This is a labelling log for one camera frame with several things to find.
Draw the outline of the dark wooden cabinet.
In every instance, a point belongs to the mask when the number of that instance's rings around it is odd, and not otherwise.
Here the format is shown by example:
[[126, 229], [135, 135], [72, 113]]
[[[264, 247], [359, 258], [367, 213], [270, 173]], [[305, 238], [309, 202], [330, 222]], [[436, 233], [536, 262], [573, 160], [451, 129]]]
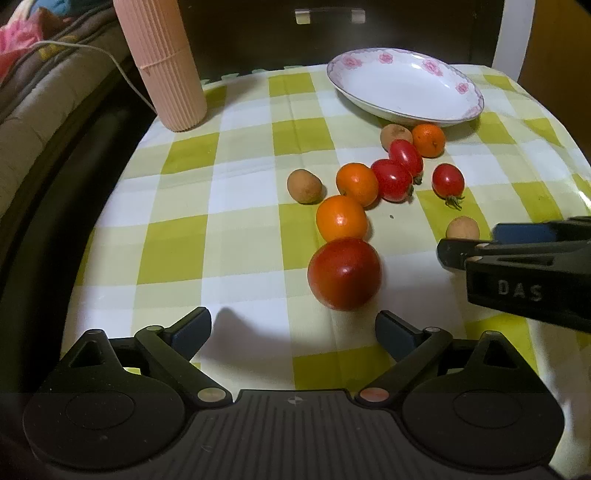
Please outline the dark wooden cabinet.
[[[199, 75], [216, 80], [291, 66], [325, 64], [349, 50], [394, 47], [452, 64], [491, 65], [502, 1], [182, 1]], [[297, 25], [294, 9], [356, 7], [363, 25]]]

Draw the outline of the red cherry tomato with stem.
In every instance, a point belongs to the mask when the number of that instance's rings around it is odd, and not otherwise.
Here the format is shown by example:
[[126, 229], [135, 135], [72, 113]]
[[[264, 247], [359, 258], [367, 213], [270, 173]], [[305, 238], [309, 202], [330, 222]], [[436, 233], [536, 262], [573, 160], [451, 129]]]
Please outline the red cherry tomato with stem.
[[437, 196], [457, 210], [462, 209], [464, 200], [465, 179], [462, 172], [449, 163], [438, 165], [433, 171], [432, 188]]

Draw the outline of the orange mandarin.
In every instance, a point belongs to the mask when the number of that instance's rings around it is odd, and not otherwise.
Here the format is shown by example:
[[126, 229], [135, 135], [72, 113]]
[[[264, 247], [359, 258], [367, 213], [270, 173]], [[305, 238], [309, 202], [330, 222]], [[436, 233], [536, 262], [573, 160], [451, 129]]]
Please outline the orange mandarin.
[[363, 207], [348, 196], [331, 196], [320, 204], [315, 215], [318, 231], [327, 242], [342, 238], [365, 239], [369, 221]]
[[437, 158], [443, 154], [446, 136], [439, 126], [429, 123], [416, 125], [412, 136], [415, 148], [423, 157]]
[[344, 196], [356, 200], [363, 208], [370, 208], [379, 196], [379, 183], [373, 170], [362, 163], [349, 163], [335, 176], [335, 185]]

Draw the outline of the pink floral cloth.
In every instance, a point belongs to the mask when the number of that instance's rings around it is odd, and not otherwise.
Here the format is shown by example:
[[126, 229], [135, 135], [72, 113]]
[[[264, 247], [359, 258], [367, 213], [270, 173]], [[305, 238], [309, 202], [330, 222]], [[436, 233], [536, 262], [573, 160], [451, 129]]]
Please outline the pink floral cloth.
[[12, 65], [37, 41], [42, 29], [37, 20], [17, 19], [1, 27], [0, 76], [4, 79]]

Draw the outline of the brown longan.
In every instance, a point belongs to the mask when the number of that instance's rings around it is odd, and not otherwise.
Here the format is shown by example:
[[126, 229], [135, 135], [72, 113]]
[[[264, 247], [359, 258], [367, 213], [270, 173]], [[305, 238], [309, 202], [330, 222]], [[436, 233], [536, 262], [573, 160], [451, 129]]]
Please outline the brown longan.
[[315, 204], [322, 199], [324, 186], [317, 176], [306, 169], [297, 169], [287, 177], [287, 191], [300, 204]]
[[405, 140], [408, 143], [413, 143], [413, 135], [405, 126], [391, 123], [381, 130], [380, 140], [382, 147], [388, 152], [391, 144], [396, 140]]
[[480, 228], [471, 217], [460, 216], [452, 220], [446, 230], [447, 239], [479, 240]]

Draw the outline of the blue cloth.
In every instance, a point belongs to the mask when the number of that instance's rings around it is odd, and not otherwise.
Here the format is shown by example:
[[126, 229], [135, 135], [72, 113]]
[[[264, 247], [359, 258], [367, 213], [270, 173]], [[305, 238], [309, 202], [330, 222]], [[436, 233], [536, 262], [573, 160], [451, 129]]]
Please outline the blue cloth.
[[107, 0], [36, 0], [33, 2], [29, 16], [40, 8], [44, 8], [58, 17], [79, 17], [99, 6], [111, 6]]

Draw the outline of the white floral ceramic plate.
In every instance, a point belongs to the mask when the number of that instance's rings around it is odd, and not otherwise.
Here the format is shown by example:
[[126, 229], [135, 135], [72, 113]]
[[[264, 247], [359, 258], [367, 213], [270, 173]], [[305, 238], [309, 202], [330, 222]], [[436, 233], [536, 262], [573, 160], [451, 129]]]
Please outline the white floral ceramic plate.
[[329, 61], [327, 76], [350, 102], [394, 123], [447, 127], [472, 121], [485, 108], [484, 95], [467, 75], [409, 50], [348, 51]]

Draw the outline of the large red tomato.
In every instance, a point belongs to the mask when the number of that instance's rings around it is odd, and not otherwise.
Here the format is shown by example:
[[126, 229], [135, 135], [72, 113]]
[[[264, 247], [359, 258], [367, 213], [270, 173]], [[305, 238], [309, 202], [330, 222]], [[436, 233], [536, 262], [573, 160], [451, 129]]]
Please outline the large red tomato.
[[378, 293], [382, 265], [369, 243], [342, 238], [319, 248], [308, 264], [308, 286], [322, 305], [339, 311], [363, 307]]

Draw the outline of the pink ribbed cylindrical container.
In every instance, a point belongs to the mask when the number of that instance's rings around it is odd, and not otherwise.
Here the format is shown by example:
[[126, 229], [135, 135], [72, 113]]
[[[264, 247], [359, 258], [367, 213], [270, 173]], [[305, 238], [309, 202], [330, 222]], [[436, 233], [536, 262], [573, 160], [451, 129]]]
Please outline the pink ribbed cylindrical container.
[[162, 124], [173, 132], [197, 127], [207, 104], [178, 2], [119, 0], [113, 6]]

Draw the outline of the green white checkered tablecloth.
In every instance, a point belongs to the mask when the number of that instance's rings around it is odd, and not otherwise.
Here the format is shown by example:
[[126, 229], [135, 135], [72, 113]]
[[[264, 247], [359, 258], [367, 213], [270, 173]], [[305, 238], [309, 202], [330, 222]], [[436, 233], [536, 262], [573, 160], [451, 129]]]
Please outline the green white checkered tablecloth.
[[198, 128], [154, 121], [92, 228], [62, 344], [91, 328], [127, 337], [197, 306], [212, 334], [194, 358], [231, 391], [360, 389], [392, 363], [374, 335], [388, 309], [476, 339], [502, 332], [565, 415], [553, 458], [590, 470], [590, 338], [471, 305], [436, 254], [447, 236], [590, 211], [590, 167], [516, 82], [468, 66], [474, 121], [435, 129], [386, 192], [387, 124], [335, 90], [324, 66], [230, 78], [205, 90]]

